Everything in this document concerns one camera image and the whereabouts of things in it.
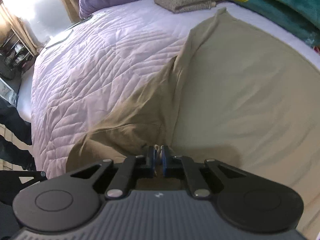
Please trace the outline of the tan t-shirt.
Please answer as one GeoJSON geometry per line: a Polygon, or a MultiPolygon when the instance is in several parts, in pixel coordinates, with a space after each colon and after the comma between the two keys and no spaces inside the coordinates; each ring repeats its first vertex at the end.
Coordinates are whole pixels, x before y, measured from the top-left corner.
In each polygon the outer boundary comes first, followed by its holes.
{"type": "Polygon", "coordinates": [[[155,145],[293,188],[304,201],[299,230],[319,233],[319,70],[226,9],[73,146],[66,170],[155,145]]]}

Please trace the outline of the pink quilted bedspread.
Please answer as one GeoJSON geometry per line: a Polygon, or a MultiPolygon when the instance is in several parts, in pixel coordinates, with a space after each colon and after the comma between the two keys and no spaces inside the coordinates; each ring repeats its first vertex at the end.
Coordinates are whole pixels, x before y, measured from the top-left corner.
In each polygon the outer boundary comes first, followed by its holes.
{"type": "Polygon", "coordinates": [[[73,145],[176,56],[189,31],[217,8],[174,14],[153,0],[99,10],[60,44],[41,51],[31,89],[39,171],[65,173],[73,145]]]}

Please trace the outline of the green plush quilt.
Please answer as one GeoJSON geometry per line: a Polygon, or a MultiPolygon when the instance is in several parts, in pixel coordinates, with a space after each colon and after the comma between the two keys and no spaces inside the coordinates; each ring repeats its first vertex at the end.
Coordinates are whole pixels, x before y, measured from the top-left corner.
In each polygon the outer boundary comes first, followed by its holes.
{"type": "Polygon", "coordinates": [[[229,0],[256,12],[311,48],[319,47],[319,0],[229,0]]]}

